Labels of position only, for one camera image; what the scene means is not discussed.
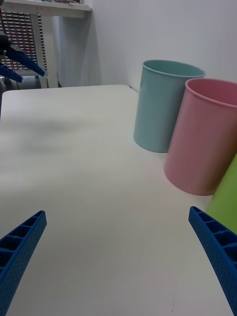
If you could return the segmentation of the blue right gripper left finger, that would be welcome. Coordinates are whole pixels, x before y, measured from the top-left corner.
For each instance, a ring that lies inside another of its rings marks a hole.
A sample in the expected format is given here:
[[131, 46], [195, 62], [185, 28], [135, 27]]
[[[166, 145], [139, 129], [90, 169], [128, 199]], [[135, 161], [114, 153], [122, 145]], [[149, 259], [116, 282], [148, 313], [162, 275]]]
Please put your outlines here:
[[39, 211], [0, 240], [0, 315], [6, 315], [20, 280], [47, 225]]

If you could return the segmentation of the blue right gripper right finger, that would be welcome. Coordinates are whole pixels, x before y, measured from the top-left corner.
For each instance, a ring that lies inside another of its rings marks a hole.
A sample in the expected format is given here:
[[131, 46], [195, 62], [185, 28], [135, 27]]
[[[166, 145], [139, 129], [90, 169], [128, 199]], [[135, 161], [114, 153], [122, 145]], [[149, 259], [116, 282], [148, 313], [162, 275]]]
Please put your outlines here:
[[237, 235], [195, 206], [189, 223], [194, 229], [226, 296], [237, 315]]

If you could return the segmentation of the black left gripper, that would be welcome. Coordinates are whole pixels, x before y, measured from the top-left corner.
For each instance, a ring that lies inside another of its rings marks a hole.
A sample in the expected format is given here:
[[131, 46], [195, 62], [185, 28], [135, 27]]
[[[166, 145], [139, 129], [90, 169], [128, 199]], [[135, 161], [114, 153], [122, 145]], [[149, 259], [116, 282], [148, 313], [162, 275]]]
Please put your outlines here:
[[[4, 52], [9, 59], [20, 63], [40, 76], [44, 76], [45, 71], [36, 62], [25, 55], [23, 51], [13, 48], [6, 34], [0, 34], [0, 53]], [[21, 83], [23, 80], [19, 74], [15, 73], [4, 64], [0, 64], [0, 76], [14, 80], [18, 83]]]

